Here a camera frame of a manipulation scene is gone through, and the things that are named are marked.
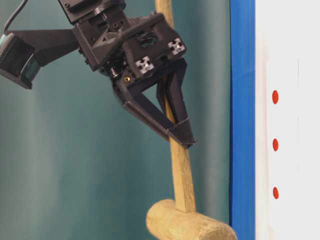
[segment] screw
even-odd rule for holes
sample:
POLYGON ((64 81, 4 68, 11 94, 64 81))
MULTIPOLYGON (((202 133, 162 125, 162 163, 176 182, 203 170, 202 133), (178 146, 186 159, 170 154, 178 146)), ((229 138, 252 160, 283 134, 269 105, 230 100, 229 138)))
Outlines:
POLYGON ((130 83, 130 82, 131 82, 131 78, 130 78, 129 76, 125 76, 125 77, 124 77, 124 82, 125 82, 126 84, 130 83))

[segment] teal curtain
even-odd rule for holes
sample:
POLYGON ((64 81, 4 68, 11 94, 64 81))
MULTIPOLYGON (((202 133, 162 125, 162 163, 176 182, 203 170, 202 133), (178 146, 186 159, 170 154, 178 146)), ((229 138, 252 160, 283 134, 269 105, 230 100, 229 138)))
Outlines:
MULTIPOLYGON (((127 0, 130 17, 152 0, 127 0)), ((2 0, 5 23, 20 0, 2 0)), ((229 222, 230 10, 174 0, 188 46, 184 98, 197 209, 229 222)), ((70 29, 57 0, 30 0, 12 30, 70 29)), ((155 90, 148 91, 154 101, 155 90)), ((0 239, 153 239, 148 209, 173 198, 169 144, 118 103, 110 80, 78 52, 43 68, 34 89, 0 77, 0 239)))

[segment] blue tape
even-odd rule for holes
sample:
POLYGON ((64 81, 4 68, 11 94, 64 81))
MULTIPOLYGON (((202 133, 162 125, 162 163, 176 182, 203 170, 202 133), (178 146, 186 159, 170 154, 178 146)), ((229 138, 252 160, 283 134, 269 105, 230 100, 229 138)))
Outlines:
POLYGON ((230 0, 231 225, 255 239, 255 0, 230 0))

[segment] black mount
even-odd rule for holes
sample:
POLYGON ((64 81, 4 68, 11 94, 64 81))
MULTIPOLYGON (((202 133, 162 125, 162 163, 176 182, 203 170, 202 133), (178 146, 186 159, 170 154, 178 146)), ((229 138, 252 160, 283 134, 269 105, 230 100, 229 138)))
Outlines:
POLYGON ((192 146, 181 90, 187 48, 164 16, 127 18, 124 0, 58 1, 74 28, 6 32, 0 40, 0 74, 31 89, 40 67, 79 49, 93 71, 110 77, 125 109, 164 138, 192 146), (156 84, 162 111, 143 95, 156 84), (165 98, 175 122, 165 115, 165 98))

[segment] mallet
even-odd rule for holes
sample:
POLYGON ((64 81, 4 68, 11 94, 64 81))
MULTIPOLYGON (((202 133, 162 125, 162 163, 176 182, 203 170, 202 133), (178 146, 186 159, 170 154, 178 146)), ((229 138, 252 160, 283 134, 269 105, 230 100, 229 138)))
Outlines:
MULTIPOLYGON (((155 0, 155 5, 173 27, 171 0, 155 0)), ((168 101, 165 107, 167 117, 174 121, 168 101)), ((230 226, 196 212, 189 152, 173 139, 170 148, 175 201, 162 200, 152 206, 146 216, 150 233, 159 240, 237 240, 230 226)))

